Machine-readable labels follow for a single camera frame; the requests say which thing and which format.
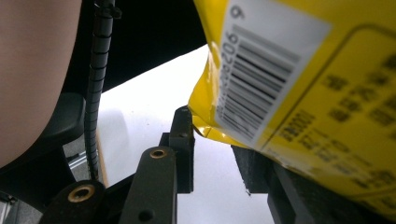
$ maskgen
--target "barcode label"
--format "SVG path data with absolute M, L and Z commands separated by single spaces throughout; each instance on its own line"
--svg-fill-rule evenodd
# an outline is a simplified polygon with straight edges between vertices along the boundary
M 330 26 L 255 0 L 231 0 L 225 21 L 216 121 L 254 147 Z

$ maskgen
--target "white surface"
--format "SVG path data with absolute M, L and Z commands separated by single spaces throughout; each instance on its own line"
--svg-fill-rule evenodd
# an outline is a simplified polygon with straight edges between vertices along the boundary
M 207 47 L 200 48 L 103 94 L 98 135 L 108 186 L 133 174 L 141 153 L 170 131 L 206 56 Z M 246 193 L 230 146 L 195 138 L 194 192 L 177 195 L 178 223 L 274 223 L 266 195 Z

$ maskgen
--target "yellow bag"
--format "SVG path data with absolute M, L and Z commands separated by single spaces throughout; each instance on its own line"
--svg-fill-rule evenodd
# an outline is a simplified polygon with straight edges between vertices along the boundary
M 195 0 L 197 131 L 396 221 L 396 1 Z

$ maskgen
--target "metal bracket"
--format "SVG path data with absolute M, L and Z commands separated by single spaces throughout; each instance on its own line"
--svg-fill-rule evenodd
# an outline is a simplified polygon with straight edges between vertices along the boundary
M 153 147 L 140 159 L 120 217 L 121 224 L 176 223 L 177 179 L 175 152 Z
M 106 217 L 101 203 L 105 187 L 94 180 L 82 180 L 63 189 L 40 219 L 47 223 L 100 223 Z
M 233 153 L 247 189 L 268 193 L 276 224 L 390 223 L 256 151 L 233 147 Z
M 192 114 L 185 105 L 176 110 L 171 132 L 164 133 L 160 142 L 176 152 L 177 193 L 193 192 L 194 143 Z

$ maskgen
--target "cable wrap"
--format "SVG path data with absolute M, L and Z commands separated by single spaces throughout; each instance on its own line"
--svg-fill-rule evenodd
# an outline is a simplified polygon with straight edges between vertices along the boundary
M 95 17 L 92 32 L 92 55 L 84 119 L 85 151 L 90 178 L 98 180 L 98 153 L 96 127 L 99 104 L 105 81 L 107 57 L 110 49 L 113 19 L 120 19 L 121 11 L 114 7 L 115 0 L 95 0 Z

